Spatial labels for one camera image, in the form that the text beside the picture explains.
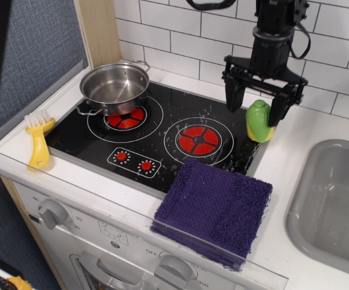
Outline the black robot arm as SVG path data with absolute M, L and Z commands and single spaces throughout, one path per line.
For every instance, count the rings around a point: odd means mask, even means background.
M 234 112 L 243 104 L 246 88 L 273 97 L 268 125 L 275 127 L 289 108 L 300 104 L 305 78 L 289 70 L 287 62 L 295 53 L 292 42 L 295 28 L 304 27 L 307 1 L 257 1 L 257 25 L 249 59 L 226 56 L 223 71 L 227 108 Z

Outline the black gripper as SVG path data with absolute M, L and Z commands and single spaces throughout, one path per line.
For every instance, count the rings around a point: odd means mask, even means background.
M 302 98 L 306 79 L 291 72 L 287 67 L 290 56 L 296 57 L 292 50 L 294 28 L 276 34 L 268 33 L 258 27 L 253 29 L 254 43 L 249 59 L 228 55 L 223 71 L 226 104 L 231 112 L 243 104 L 246 87 L 274 95 L 269 113 L 268 127 L 276 127 L 284 119 L 296 100 Z M 266 79 L 287 82 L 282 89 L 265 83 Z

